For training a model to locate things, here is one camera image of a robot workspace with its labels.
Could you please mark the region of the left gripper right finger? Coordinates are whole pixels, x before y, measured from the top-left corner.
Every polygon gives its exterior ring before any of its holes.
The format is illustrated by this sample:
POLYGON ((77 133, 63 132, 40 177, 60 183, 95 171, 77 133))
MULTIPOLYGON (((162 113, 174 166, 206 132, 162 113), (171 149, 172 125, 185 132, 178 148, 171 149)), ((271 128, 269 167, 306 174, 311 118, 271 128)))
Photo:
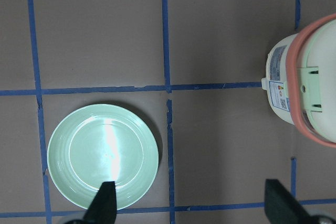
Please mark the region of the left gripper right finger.
POLYGON ((264 212, 270 223, 315 223, 314 217, 299 204, 277 179, 266 179, 264 212))

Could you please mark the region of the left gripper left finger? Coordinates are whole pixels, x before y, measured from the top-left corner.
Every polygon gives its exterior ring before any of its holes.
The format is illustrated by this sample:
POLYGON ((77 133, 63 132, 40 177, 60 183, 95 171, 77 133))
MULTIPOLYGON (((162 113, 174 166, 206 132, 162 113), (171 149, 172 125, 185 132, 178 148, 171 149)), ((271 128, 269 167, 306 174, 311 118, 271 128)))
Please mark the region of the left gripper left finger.
POLYGON ((117 197, 115 182, 103 182, 87 209, 84 223, 115 223, 117 218, 117 197))

